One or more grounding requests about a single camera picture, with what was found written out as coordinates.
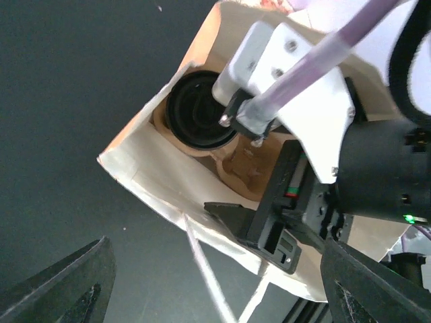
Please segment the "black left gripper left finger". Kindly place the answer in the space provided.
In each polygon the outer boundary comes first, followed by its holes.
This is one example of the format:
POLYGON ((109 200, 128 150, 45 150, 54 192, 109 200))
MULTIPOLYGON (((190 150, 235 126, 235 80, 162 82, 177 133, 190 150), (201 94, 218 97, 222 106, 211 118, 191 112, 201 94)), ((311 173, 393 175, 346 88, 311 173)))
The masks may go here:
POLYGON ((116 270, 104 236, 2 292, 1 321, 103 322, 116 270))

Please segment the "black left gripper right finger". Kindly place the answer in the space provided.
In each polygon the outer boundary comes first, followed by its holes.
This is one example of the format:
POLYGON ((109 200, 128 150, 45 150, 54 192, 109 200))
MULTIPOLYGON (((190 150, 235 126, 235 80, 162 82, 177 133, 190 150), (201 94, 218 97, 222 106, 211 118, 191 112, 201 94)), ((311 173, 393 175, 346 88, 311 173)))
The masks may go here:
POLYGON ((395 254, 377 262, 328 239, 321 276, 334 322, 429 322, 430 291, 422 280, 423 254, 395 254))

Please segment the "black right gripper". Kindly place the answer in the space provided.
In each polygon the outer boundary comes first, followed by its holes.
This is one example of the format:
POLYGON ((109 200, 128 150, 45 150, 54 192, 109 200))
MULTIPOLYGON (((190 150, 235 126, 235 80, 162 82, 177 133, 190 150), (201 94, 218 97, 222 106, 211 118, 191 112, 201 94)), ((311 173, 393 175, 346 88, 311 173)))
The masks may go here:
POLYGON ((298 266, 301 245, 324 251, 327 238, 346 242, 353 217, 339 211, 335 187, 319 182, 298 141, 285 141, 256 210, 206 202, 243 247, 285 273, 298 266))

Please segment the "brown paper takeout bag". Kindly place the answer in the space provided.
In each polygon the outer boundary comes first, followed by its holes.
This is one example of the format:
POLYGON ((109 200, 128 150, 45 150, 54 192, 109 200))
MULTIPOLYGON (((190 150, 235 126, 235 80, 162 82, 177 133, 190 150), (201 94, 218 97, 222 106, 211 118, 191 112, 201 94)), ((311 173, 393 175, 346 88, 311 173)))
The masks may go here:
POLYGON ((129 121, 98 163, 124 188, 181 230, 191 229, 195 239, 229 256, 261 282, 243 311, 247 322, 261 302, 266 288, 274 284, 310 301, 326 301, 321 278, 321 255, 305 246, 294 274, 287 274, 263 260, 228 236, 227 231, 203 208, 205 201, 239 203, 252 209, 256 202, 234 192, 205 166, 182 152, 174 142, 161 115, 174 85, 188 72, 208 68, 219 72, 233 56, 246 31, 257 20, 275 26, 285 23, 309 42, 316 44, 323 33, 306 21, 303 13, 285 15, 266 9, 256 1, 217 2, 203 21, 171 80, 129 121))

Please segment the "black lid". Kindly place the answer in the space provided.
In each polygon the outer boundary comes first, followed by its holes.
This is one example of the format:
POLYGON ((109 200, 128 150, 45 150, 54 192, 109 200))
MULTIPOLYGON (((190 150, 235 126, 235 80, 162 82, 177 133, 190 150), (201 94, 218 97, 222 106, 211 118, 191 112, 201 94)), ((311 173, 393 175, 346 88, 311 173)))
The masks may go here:
POLYGON ((219 74, 194 71, 182 76, 168 94, 165 118, 174 136, 186 146, 201 151, 218 149, 236 136, 219 124, 225 107, 212 95, 219 74))

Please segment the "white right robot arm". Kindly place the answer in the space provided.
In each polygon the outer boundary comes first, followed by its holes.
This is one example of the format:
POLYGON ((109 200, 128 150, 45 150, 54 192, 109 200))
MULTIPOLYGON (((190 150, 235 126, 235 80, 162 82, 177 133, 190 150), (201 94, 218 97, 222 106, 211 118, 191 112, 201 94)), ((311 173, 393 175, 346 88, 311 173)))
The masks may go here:
POLYGON ((389 64, 389 89, 400 118, 370 120, 351 79, 338 78, 341 101, 329 100, 320 121, 306 104, 281 123, 296 136, 279 153, 256 210, 206 202, 235 239, 288 273, 301 245, 323 252, 325 241, 346 242, 355 216, 430 224, 430 116, 409 97, 408 74, 430 31, 430 2, 412 11, 389 64))

